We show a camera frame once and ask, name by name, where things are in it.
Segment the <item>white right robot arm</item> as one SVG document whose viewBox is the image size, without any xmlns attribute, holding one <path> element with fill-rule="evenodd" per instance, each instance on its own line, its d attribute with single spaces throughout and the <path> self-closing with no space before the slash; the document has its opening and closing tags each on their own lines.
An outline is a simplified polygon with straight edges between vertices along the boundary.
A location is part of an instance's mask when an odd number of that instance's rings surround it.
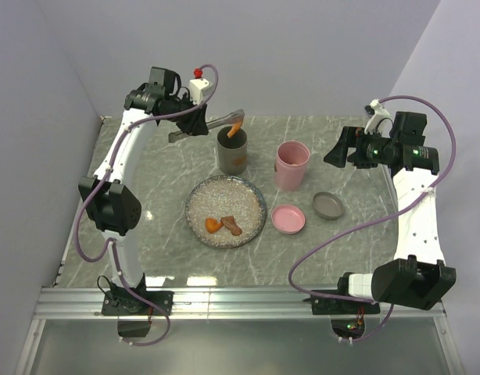
<svg viewBox="0 0 480 375">
<path fill-rule="evenodd" d="M 387 166 L 396 191 L 398 241 L 392 261 L 373 273 L 345 273 L 345 287 L 335 292 L 335 304 L 350 313 L 363 299 L 429 310 L 455 284 L 456 270 L 446 265 L 438 238 L 433 183 L 439 174 L 439 154 L 425 145 L 427 117 L 397 112 L 384 137 L 387 121 L 374 115 L 366 127 L 344 127 L 324 161 L 343 168 Z"/>
</svg>

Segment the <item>pink cup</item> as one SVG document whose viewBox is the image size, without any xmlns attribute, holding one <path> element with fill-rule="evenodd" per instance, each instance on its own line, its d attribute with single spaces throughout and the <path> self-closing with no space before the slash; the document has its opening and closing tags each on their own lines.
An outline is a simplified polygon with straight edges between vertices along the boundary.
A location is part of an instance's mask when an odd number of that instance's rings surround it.
<svg viewBox="0 0 480 375">
<path fill-rule="evenodd" d="M 279 145 L 274 163 L 274 182 L 278 189 L 296 191 L 303 183 L 310 161 L 310 150 L 299 141 Z"/>
</svg>

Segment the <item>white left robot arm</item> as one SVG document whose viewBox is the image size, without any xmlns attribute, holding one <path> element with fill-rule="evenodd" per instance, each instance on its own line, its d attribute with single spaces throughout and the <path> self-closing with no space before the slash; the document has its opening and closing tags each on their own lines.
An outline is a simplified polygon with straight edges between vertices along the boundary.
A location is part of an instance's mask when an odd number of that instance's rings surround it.
<svg viewBox="0 0 480 375">
<path fill-rule="evenodd" d="M 120 127 L 106 157 L 92 177 L 83 177 L 78 184 L 82 206 L 73 227 L 77 254 L 88 263 L 101 259 L 100 255 L 86 255 L 81 248 L 80 223 L 82 216 L 87 215 L 102 233 L 102 254 L 108 255 L 112 263 L 111 297 L 130 314 L 145 310 L 148 295 L 133 231 L 142 207 L 129 186 L 143 148 L 161 121 L 175 123 L 186 135 L 208 134 L 206 106 L 219 79 L 204 78 L 205 69 L 215 71 L 216 67 L 196 68 L 188 86 L 183 86 L 178 73 L 152 67 L 148 81 L 124 99 Z"/>
</svg>

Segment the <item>speckled ceramic plate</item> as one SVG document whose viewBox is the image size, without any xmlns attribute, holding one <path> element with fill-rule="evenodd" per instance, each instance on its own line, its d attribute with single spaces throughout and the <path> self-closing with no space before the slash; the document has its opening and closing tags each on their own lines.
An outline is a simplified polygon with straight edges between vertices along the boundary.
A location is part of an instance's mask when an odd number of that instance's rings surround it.
<svg viewBox="0 0 480 375">
<path fill-rule="evenodd" d="M 222 226 L 210 234 L 205 219 L 217 221 L 233 216 L 242 234 L 233 236 Z M 267 219 L 267 205 L 260 190 L 251 182 L 234 176 L 215 176 L 196 185 L 187 197 L 184 217 L 189 228 L 205 245 L 214 248 L 238 248 L 254 239 Z"/>
</svg>

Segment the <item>aluminium mounting rail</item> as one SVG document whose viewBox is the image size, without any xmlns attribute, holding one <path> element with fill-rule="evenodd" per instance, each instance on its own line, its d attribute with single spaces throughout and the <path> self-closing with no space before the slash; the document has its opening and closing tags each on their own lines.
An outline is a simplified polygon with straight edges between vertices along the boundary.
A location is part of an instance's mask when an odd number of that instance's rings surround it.
<svg viewBox="0 0 480 375">
<path fill-rule="evenodd" d="M 304 320 L 314 319 L 306 295 L 290 287 L 177 287 L 172 320 Z M 94 288 L 45 288 L 36 320 L 108 319 L 104 294 Z"/>
</svg>

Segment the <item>grey round lid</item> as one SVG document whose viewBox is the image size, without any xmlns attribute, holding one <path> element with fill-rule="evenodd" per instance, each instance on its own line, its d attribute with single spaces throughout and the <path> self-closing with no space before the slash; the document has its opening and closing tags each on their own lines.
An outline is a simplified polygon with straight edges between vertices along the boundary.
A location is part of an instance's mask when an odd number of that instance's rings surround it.
<svg viewBox="0 0 480 375">
<path fill-rule="evenodd" d="M 345 212 L 342 201 L 329 192 L 317 192 L 313 196 L 312 204 L 317 215 L 326 220 L 336 220 Z"/>
</svg>

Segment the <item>pink round lid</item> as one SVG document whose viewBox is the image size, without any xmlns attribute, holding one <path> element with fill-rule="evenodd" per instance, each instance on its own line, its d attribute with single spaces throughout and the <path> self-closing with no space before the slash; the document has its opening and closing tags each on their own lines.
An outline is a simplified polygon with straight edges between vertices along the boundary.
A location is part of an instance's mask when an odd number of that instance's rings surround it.
<svg viewBox="0 0 480 375">
<path fill-rule="evenodd" d="M 271 221 L 276 230 L 283 234 L 297 234 L 306 224 L 304 213 L 294 205 L 279 205 L 271 213 Z"/>
</svg>

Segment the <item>grey cup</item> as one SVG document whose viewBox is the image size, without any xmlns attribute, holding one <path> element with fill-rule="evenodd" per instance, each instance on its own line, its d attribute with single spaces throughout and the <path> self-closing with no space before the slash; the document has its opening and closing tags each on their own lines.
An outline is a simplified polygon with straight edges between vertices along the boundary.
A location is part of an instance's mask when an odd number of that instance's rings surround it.
<svg viewBox="0 0 480 375">
<path fill-rule="evenodd" d="M 223 127 L 217 134 L 217 164 L 223 174 L 238 176 L 247 169 L 248 138 L 242 128 L 228 137 L 231 129 Z"/>
</svg>

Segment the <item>brown meat piece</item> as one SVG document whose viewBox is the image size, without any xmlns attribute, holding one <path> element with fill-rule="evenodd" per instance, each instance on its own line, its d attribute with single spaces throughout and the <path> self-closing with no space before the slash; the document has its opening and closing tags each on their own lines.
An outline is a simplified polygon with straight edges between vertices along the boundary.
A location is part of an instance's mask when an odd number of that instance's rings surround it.
<svg viewBox="0 0 480 375">
<path fill-rule="evenodd" d="M 233 216 L 224 216 L 220 219 L 220 221 L 233 236 L 239 236 L 242 234 L 242 229 L 237 225 Z"/>
</svg>

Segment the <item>metal food tongs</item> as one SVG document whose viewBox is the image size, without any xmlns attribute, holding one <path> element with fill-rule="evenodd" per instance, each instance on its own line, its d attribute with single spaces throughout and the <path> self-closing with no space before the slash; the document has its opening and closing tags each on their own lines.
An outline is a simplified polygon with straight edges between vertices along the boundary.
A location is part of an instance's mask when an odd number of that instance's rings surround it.
<svg viewBox="0 0 480 375">
<path fill-rule="evenodd" d="M 237 109 L 224 117 L 206 122 L 206 127 L 207 127 L 207 130 L 212 130 L 222 126 L 229 126 L 229 125 L 233 125 L 238 121 L 243 122 L 244 118 L 245 118 L 245 111 L 243 109 Z M 175 143 L 187 137 L 188 137 L 188 134 L 182 131 L 171 132 L 168 134 L 168 142 Z"/>
</svg>

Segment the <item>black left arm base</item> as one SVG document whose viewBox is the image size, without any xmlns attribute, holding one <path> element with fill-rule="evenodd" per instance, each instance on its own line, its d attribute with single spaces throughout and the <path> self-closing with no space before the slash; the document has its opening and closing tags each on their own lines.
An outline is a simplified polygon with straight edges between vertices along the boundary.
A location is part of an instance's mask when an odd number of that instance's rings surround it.
<svg viewBox="0 0 480 375">
<path fill-rule="evenodd" d="M 142 297 L 170 315 L 174 299 L 172 291 L 145 291 Z M 130 295 L 125 289 L 117 289 L 115 293 L 106 292 L 101 314 L 103 316 L 147 316 L 149 312 L 150 305 Z"/>
</svg>

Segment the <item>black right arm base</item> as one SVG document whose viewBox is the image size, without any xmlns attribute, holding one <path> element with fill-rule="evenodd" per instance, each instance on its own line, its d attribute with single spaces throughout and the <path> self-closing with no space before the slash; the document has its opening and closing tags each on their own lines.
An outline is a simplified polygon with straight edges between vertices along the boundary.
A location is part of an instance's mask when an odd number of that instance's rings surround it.
<svg viewBox="0 0 480 375">
<path fill-rule="evenodd" d="M 379 314 L 381 312 L 378 303 L 370 304 L 336 298 L 318 298 L 314 295 L 310 295 L 308 298 L 303 299 L 303 301 L 310 303 L 312 314 L 315 316 L 357 315 L 358 313 L 367 315 Z"/>
</svg>

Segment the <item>orange carrot slice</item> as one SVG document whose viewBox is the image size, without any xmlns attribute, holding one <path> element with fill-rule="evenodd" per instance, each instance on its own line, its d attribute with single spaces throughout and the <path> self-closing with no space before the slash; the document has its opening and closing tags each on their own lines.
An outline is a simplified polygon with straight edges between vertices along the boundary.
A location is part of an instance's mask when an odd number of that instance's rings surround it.
<svg viewBox="0 0 480 375">
<path fill-rule="evenodd" d="M 233 138 L 238 133 L 238 131 L 242 128 L 242 124 L 243 124 L 242 121 L 238 121 L 238 122 L 234 123 L 231 126 L 231 129 L 227 132 L 227 137 L 228 138 Z"/>
</svg>

